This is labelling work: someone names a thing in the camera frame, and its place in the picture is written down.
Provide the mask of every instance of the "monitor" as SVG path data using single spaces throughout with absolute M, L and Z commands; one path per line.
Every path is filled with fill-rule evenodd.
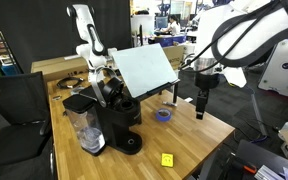
M 155 26 L 157 29 L 167 28 L 168 16 L 155 17 Z

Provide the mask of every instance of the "blue tape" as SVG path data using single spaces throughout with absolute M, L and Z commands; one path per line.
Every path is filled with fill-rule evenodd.
M 159 121 L 165 122 L 165 121 L 170 120 L 171 117 L 172 117 L 172 113 L 168 109 L 163 109 L 162 108 L 162 109 L 159 109 L 156 112 L 156 119 L 159 120 Z

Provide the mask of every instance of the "person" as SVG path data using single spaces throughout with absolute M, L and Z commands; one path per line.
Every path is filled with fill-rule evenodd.
M 164 29 L 162 32 L 170 32 L 172 35 L 180 34 L 181 33 L 181 27 L 178 23 L 178 19 L 175 15 L 171 15 L 169 18 L 170 25 Z

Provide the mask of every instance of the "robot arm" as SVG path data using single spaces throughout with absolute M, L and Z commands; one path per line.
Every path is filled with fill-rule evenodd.
M 106 60 L 103 56 L 105 48 L 96 32 L 93 13 L 91 14 L 91 12 L 88 6 L 83 4 L 76 4 L 67 8 L 68 15 L 76 20 L 81 39 L 88 42 L 88 44 L 77 46 L 76 52 L 87 61 L 89 69 L 94 70 L 98 66 L 105 65 Z
M 219 83 L 218 74 L 243 87 L 246 80 L 241 67 L 288 38 L 288 0 L 235 0 L 215 7 L 203 13 L 197 33 L 199 54 L 190 63 L 195 61 L 192 72 L 201 89 L 196 117 L 202 119 L 209 89 Z
M 215 7 L 203 13 L 197 33 L 201 53 L 195 60 L 247 66 L 288 38 L 288 0 L 235 0 Z

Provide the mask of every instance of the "desk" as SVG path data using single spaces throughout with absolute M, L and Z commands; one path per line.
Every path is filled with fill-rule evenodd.
M 68 117 L 63 117 L 62 101 L 70 90 L 56 87 L 58 81 L 48 82 L 49 102 L 58 178 L 63 179 L 186 179 L 234 130 L 212 115 L 195 119 L 195 107 L 178 98 L 177 107 L 162 105 L 173 98 L 168 91 L 141 101 L 142 124 L 130 127 L 143 140 L 143 147 L 135 155 L 123 154 L 106 147 L 93 157 L 81 149 Z M 155 113 L 159 108 L 172 111 L 172 119 L 159 122 Z M 174 154 L 174 167 L 162 167 L 162 153 Z

